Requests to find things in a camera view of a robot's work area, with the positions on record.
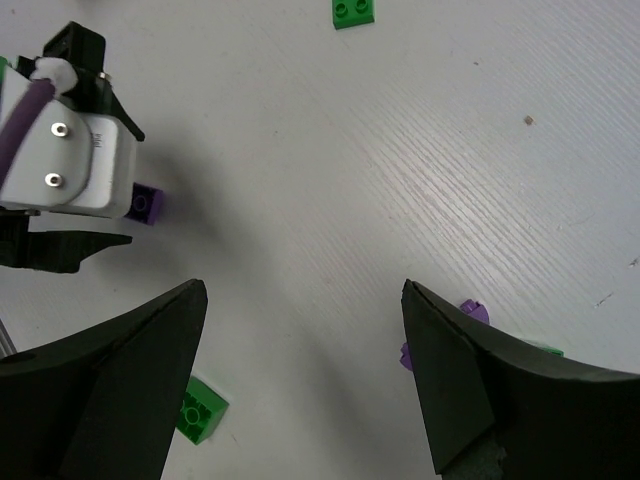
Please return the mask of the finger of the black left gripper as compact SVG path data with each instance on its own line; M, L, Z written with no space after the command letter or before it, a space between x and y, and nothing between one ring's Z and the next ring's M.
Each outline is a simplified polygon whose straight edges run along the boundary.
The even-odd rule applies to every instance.
M81 262L132 237L95 231L30 232L36 210L1 210L1 265L49 273L77 273Z

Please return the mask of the purple lego brick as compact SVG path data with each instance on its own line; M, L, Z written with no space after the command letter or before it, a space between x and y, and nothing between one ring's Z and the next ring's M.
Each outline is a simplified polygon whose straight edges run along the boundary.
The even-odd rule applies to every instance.
M134 183L131 205L125 218L152 226L159 216L163 199L164 192L161 189Z
M486 325L490 324L489 312L487 308L480 302L477 302L472 299L467 299L459 306L459 310L465 313L467 316L477 321L480 321L481 323L484 323ZM409 345L407 342L405 342L402 345L400 352L401 352L401 356L400 356L401 365L408 371L412 372L413 367L412 367L411 356L409 352Z

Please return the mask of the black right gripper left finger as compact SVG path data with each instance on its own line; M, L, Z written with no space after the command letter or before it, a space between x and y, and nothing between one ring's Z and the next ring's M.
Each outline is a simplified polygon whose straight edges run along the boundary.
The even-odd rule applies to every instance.
M1 361L4 479L158 479L205 323L189 280Z

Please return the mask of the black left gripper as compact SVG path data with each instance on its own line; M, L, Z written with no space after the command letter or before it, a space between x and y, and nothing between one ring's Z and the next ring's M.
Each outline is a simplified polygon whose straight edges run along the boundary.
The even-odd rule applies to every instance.
M106 40L102 35L71 21L44 45L42 57L63 59L74 68L78 82L64 94L72 109L115 117L138 142L143 142L144 132L113 91L104 69L105 52Z

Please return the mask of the purple lego brick top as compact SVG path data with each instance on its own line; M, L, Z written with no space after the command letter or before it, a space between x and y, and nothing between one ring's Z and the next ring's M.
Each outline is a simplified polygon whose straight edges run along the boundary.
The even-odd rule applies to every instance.
M152 226L159 216L163 199L164 192L161 189L134 183L131 205L125 218Z

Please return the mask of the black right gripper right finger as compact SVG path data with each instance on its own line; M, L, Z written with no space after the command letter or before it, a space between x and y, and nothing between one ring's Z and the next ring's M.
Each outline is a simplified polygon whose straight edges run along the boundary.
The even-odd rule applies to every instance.
M551 354L415 281L402 291L412 371L444 479L635 479L639 377Z

